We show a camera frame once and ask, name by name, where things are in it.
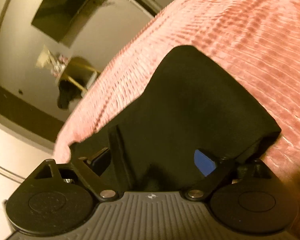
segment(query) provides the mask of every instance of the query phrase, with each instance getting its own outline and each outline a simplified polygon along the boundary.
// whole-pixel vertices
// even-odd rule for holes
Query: metal screw
[[[111,198],[115,196],[115,191],[111,190],[111,189],[106,189],[100,192],[100,196],[103,198]]]
[[[198,189],[193,189],[188,192],[188,196],[190,198],[200,198],[200,197],[203,197],[203,192]]]
[[[63,181],[64,181],[65,183],[72,183],[72,182],[73,182],[73,179],[63,179]]]

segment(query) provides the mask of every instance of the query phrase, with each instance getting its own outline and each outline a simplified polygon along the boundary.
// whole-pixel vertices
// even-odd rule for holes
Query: black cloth
[[[180,190],[204,178],[194,164],[196,149],[243,163],[264,153],[280,131],[218,64],[192,46],[179,46],[162,60],[139,98],[71,150],[73,157],[103,147],[121,152],[101,176],[118,189]],[[119,173],[114,168],[121,161],[130,168],[133,186],[126,180],[121,187],[127,167]]]
[[[76,80],[80,85],[84,85],[82,80]],[[61,80],[59,82],[59,96],[57,105],[60,109],[67,110],[72,100],[81,98],[81,90],[76,85],[68,80]]]

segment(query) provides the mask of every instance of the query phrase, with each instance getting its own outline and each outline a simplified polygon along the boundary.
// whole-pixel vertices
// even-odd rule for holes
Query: round black pad
[[[270,234],[290,226],[298,203],[269,179],[242,181],[217,190],[213,214],[226,226],[247,234]]]
[[[49,179],[21,185],[9,198],[6,212],[14,228],[36,236],[54,236],[81,225],[91,214],[93,198],[84,188]]]

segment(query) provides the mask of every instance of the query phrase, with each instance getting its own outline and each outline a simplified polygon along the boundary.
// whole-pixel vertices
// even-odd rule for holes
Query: pink ribbed fabric
[[[165,55],[182,44],[212,58],[276,119],[282,135],[264,161],[300,204],[300,0],[175,0],[105,68],[60,131],[56,161],[69,161],[70,144],[140,96]],[[300,238],[300,211],[293,230]]]

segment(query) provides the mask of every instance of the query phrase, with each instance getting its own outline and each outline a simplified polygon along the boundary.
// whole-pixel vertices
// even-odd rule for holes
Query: gray rubber surface
[[[126,192],[115,202],[102,203],[81,227],[60,236],[33,237],[15,232],[9,240],[296,240],[288,232],[247,236],[219,224],[203,203],[178,192]]]

